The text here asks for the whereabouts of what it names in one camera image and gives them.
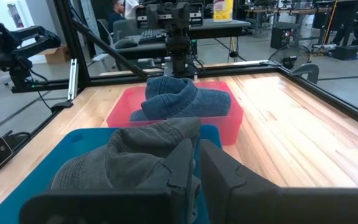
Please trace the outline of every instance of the blue plastic tray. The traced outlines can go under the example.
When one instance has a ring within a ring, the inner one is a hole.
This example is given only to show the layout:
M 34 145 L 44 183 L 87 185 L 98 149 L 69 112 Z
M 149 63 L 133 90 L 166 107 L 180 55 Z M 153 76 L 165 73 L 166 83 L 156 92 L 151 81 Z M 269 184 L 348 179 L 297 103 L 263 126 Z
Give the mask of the blue plastic tray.
M 67 134 L 46 158 L 23 180 L 23 182 L 0 204 L 0 224 L 18 224 L 23 204 L 48 189 L 53 177 L 67 160 L 89 152 L 107 143 L 117 128 L 78 129 Z M 221 147 L 216 127 L 202 125 L 200 139 L 209 139 Z M 196 169 L 200 177 L 200 147 L 195 150 Z M 198 216 L 195 223 L 209 223 L 204 193 L 198 198 Z

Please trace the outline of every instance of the wooden tabletop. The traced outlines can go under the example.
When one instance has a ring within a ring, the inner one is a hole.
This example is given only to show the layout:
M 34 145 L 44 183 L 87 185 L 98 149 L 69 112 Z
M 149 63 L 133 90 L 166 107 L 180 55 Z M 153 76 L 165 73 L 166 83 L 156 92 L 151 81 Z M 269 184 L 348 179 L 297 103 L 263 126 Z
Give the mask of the wooden tabletop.
M 235 145 L 224 150 L 280 186 L 358 187 L 358 123 L 278 73 L 225 81 L 244 109 Z M 70 131 L 106 127 L 123 90 L 87 88 L 0 170 L 0 203 Z
M 292 13 L 292 14 L 312 14 L 312 13 L 317 13 L 317 12 L 328 12 L 330 11 L 331 8 L 330 7 L 325 7 L 325 8 L 319 8 L 318 10 L 316 8 L 314 9 L 279 9 L 279 8 L 275 8 L 275 9 L 246 9 L 246 12 L 273 12 L 273 13 Z

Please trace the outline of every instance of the fan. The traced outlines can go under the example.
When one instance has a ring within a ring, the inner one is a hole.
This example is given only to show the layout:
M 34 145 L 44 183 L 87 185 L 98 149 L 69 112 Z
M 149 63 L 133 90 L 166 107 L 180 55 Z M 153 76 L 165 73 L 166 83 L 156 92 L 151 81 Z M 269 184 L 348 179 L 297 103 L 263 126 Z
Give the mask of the fan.
M 294 70 L 310 62 L 310 50 L 303 45 L 288 45 L 278 49 L 268 60 L 278 62 L 286 69 Z

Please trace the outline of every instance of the yellow bottle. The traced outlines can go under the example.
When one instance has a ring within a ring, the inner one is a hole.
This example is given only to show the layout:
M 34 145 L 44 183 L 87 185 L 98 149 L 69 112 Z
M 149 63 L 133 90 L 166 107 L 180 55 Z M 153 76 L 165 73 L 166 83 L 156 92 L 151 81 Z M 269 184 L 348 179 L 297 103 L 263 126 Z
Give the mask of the yellow bottle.
M 214 22 L 233 20 L 233 0 L 214 0 Z

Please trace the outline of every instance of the blue denim cloth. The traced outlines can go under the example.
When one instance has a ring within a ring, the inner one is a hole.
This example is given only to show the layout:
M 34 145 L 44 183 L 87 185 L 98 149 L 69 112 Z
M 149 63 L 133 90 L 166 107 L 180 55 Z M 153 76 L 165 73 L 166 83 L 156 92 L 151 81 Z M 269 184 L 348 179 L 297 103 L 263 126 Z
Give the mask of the blue denim cloth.
M 225 116 L 231 106 L 228 93 L 197 88 L 189 78 L 149 78 L 145 96 L 142 109 L 131 114 L 131 121 Z

